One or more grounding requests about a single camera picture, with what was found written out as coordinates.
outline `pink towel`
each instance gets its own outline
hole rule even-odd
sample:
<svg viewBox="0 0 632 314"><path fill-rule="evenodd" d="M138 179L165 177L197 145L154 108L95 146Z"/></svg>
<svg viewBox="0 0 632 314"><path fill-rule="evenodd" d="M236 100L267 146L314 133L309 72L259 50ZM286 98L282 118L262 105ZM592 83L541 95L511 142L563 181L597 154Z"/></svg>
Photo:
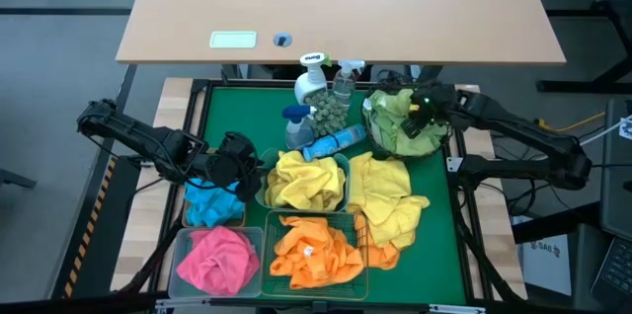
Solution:
<svg viewBox="0 0 632 314"><path fill-rule="evenodd" d="M211 295L232 296L259 269L259 258L248 238L223 226L194 231L193 249L178 265L180 278Z"/></svg>

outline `black wire basket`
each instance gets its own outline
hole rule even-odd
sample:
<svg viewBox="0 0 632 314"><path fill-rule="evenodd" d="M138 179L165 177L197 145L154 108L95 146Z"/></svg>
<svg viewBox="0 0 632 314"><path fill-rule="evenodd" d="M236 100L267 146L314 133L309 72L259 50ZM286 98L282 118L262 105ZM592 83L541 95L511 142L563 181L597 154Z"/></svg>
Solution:
<svg viewBox="0 0 632 314"><path fill-rule="evenodd" d="M266 231L264 235L264 258L262 294L269 296L283 297L306 297L318 299L344 299L363 300L368 296L368 267L357 275L354 279L345 282L327 285L317 288L290 289L290 276L271 275L270 265L277 258L275 254L275 244L285 236L291 229L284 226L279 220L279 216L299 216L299 217L324 217L330 227L341 230L347 237L347 242L360 250L360 255L365 264L368 264L368 227L362 226L355 229L357 216L362 214L352 214L345 212L306 212L275 209L268 213L266 217Z"/></svg>
<svg viewBox="0 0 632 314"><path fill-rule="evenodd" d="M389 95L396 95L399 91L403 89L412 89L414 91L420 88L429 88L435 84L435 80L415 82L412 77L406 76L395 71L388 71L388 75L386 78L377 82L374 86L369 88L364 94L365 98L369 98L375 91L383 91ZM382 145L380 145L375 138L373 137L373 133L371 132L371 124L370 121L366 118L364 113L362 112L362 107L360 107L359 113L362 119L362 124L366 129L366 138L370 141L373 155L378 159L385 159L387 157L394 157L400 160L418 160L424 159L427 157L431 157L436 154L436 152L441 149L450 139L452 135L452 127L448 124L447 131L445 135L439 141L439 147L437 147L434 151L423 154L423 155L400 155L394 153L392 151L386 150Z"/></svg>

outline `wooden table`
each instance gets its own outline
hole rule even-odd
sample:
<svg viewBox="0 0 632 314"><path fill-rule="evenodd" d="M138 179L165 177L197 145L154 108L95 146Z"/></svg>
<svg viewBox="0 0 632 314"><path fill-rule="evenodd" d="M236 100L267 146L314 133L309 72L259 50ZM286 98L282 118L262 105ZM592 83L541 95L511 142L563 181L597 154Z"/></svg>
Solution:
<svg viewBox="0 0 632 314"><path fill-rule="evenodd" d="M214 31L254 48L209 47ZM288 47L274 36L292 36ZM561 64L540 0L136 0L117 61L297 63L308 52L370 63Z"/></svg>
<svg viewBox="0 0 632 314"><path fill-rule="evenodd" d="M165 81L154 126L169 126L181 128L185 118L192 79L170 78ZM477 86L461 85L459 88L478 91ZM192 132L198 129L203 98L197 98ZM488 131L469 129L465 132L465 143L469 153L481 154L494 158L492 139ZM138 180L138 186L143 186L158 178L155 170L143 169ZM486 183L501 187L500 180L488 179ZM165 202L169 185L159 183L134 198L123 241L118 254L117 267L111 289L120 289L127 284L140 269L151 252L155 249L160 230L160 224L165 211ZM175 212L179 211L182 203L182 191L179 193ZM497 191L479 187L475 197L480 214L480 226L483 233L485 250L503 278L510 284L513 291L526 297L524 282L514 244L512 227L507 214L506 201ZM481 281L478 267L473 256L469 256L472 284L476 297L482 297ZM159 289L167 287L167 278L171 266L171 250L165 257Z"/></svg>

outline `yellow and black striped tape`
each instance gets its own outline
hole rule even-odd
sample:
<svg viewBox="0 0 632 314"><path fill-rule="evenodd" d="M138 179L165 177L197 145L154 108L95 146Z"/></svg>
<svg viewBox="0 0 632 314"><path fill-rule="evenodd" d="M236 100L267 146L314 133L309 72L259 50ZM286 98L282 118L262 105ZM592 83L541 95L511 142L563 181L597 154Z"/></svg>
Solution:
<svg viewBox="0 0 632 314"><path fill-rule="evenodd" d="M68 282L64 286L63 293L61 295L62 298L70 298L72 296L72 288L77 282L77 276L79 275L79 271L81 270L81 263L83 259L86 257L86 252L88 251L88 245L90 245L90 238L95 231L95 226L97 226L97 219L99 219L99 212L101 211L101 207L103 206L103 201L106 198L106 191L108 190L108 186L110 185L110 179L112 178L112 172L115 170L115 164L117 163L117 159L115 157L110 159L110 163L108 164L108 170L106 170L106 176L103 178L101 182L101 187L99 189L99 194L97 196L97 200L95 201L95 205L92 208L92 212L90 213L90 218L88 219L88 225L86 225L86 231L83 233L83 237L81 239L81 244L79 244L79 249L77 250L77 255L75 256L75 261L73 262L73 267L70 270L70 276L68 277Z"/></svg>

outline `plastic bottle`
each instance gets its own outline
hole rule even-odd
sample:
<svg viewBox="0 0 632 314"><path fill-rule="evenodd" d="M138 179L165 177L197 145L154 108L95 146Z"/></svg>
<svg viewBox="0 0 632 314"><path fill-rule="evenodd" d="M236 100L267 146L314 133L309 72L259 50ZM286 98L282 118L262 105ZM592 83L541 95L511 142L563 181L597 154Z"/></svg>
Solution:
<svg viewBox="0 0 632 314"><path fill-rule="evenodd" d="M332 155L339 150L364 140L365 138L366 132L364 131L364 126L356 124L329 136L320 138L314 142L313 145L305 147L303 149L303 157L305 158L305 161L310 162L315 158Z"/></svg>
<svg viewBox="0 0 632 314"><path fill-rule="evenodd" d="M321 89L327 89L327 79L320 67L329 63L329 56L322 52L312 52L300 57L300 64L307 67L294 83L294 95L300 105L304 105L305 96Z"/></svg>
<svg viewBox="0 0 632 314"><path fill-rule="evenodd" d="M338 102L343 106L349 107L352 103L352 94L356 89L356 79L354 77L354 70L359 70L364 67L364 61L362 60L340 60L338 64L342 67L334 77L334 96Z"/></svg>
<svg viewBox="0 0 632 314"><path fill-rule="evenodd" d="M282 115L289 122L285 128L285 145L290 150L300 150L314 142L314 131L305 117L316 112L316 108L310 106L292 106L283 110Z"/></svg>

